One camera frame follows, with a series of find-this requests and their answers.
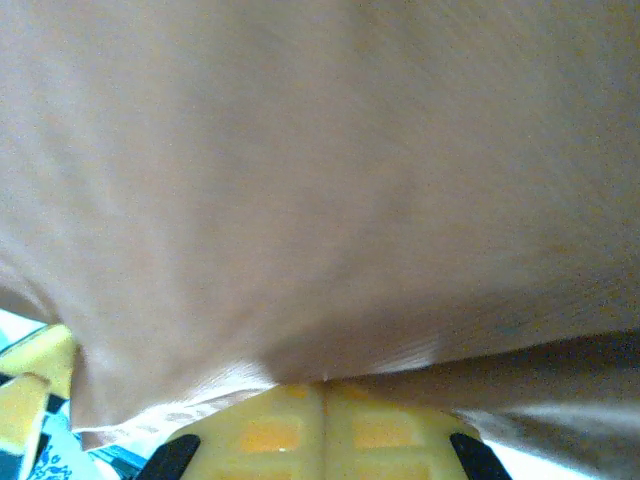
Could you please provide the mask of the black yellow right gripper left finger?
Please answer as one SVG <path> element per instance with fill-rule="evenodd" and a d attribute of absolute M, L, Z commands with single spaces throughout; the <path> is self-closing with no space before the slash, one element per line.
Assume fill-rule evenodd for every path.
<path fill-rule="evenodd" d="M 275 387 L 171 434 L 144 480 L 324 480 L 323 443 L 321 389 Z"/>

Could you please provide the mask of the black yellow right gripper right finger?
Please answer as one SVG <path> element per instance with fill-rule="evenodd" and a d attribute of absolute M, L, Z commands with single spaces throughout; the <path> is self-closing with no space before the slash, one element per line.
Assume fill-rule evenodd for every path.
<path fill-rule="evenodd" d="M 510 480 L 478 431 L 428 407 L 346 384 L 324 392 L 325 480 Z"/>

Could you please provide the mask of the brown trousers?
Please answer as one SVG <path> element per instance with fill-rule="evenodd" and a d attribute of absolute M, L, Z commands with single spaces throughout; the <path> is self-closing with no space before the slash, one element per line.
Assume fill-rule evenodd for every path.
<path fill-rule="evenodd" d="M 0 0 L 0 308 L 87 447 L 354 377 L 640 480 L 640 0 Z"/>

